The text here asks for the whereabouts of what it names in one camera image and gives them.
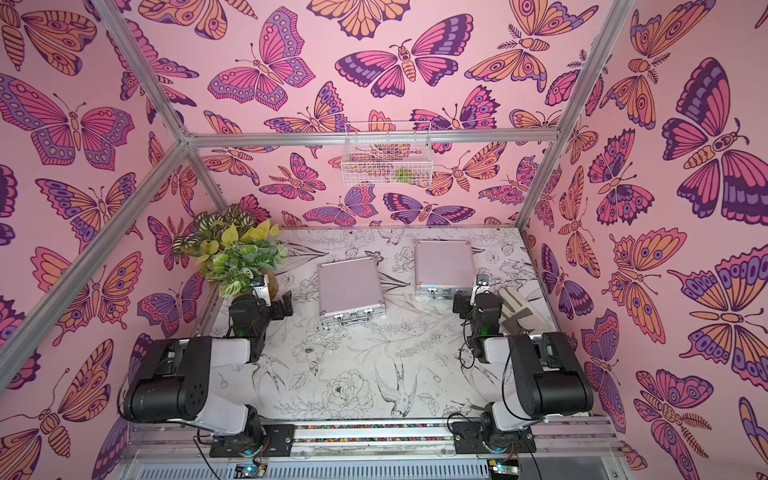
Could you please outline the aluminium poker case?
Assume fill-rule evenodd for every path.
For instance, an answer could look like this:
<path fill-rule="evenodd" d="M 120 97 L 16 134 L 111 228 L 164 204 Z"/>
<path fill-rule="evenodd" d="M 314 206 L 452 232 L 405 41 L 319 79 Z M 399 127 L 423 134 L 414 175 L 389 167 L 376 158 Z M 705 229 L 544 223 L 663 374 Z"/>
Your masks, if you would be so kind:
<path fill-rule="evenodd" d="M 373 258 L 320 264 L 317 273 L 323 327 L 365 323 L 386 316 L 385 297 Z"/>
<path fill-rule="evenodd" d="M 417 296 L 451 300 L 456 293 L 471 293 L 476 268 L 469 241 L 419 240 L 414 261 Z"/>

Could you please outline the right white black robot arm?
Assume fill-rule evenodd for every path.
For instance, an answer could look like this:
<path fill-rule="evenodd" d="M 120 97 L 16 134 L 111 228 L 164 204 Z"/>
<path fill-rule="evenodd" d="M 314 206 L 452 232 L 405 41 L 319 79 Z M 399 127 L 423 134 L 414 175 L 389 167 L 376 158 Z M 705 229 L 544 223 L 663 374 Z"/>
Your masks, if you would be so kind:
<path fill-rule="evenodd" d="M 500 398 L 477 420 L 450 414 L 446 426 L 459 454 L 534 453 L 532 427 L 552 416 L 593 408 L 586 374 L 567 337 L 516 290 L 458 292 L 453 312 L 471 328 L 466 345 L 477 364 L 503 367 Z"/>

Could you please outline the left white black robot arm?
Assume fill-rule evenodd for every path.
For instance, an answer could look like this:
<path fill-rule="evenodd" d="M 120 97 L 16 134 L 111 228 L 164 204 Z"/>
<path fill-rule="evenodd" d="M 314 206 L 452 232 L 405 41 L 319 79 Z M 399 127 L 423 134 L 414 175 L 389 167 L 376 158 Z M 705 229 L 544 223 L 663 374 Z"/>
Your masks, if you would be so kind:
<path fill-rule="evenodd" d="M 228 335 L 197 336 L 153 343 L 133 374 L 118 407 L 135 424 L 176 423 L 212 434 L 210 454 L 252 457 L 269 442 L 255 407 L 234 403 L 211 391 L 211 372 L 225 366 L 255 364 L 271 322 L 293 315 L 290 291 L 274 301 L 254 294 L 232 300 Z"/>

